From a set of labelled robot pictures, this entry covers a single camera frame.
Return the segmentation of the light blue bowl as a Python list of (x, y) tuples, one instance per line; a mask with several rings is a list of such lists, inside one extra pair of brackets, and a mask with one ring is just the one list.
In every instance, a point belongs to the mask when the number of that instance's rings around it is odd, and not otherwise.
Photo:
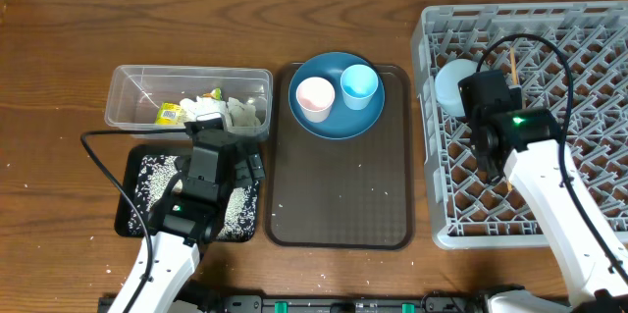
[(476, 72), (477, 63), (467, 59), (456, 59), (445, 64), (435, 77), (437, 102), (454, 118), (465, 116), (458, 83)]

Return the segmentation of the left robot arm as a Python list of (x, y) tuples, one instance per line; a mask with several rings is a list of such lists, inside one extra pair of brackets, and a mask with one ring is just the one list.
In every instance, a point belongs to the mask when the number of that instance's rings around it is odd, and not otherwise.
[(256, 142), (226, 130), (225, 118), (211, 113), (186, 122), (188, 155), (152, 205), (146, 235), (111, 312), (166, 312), (194, 274), (203, 248), (224, 225), (233, 190), (265, 177)]

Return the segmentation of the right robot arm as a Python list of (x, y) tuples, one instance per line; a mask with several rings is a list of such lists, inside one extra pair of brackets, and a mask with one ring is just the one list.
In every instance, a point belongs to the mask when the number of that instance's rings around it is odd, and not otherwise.
[(500, 71), (458, 84), (471, 149), (491, 181), (506, 179), (531, 209), (558, 263), (571, 312), (627, 309), (627, 250), (587, 190), (546, 108), (522, 106)]

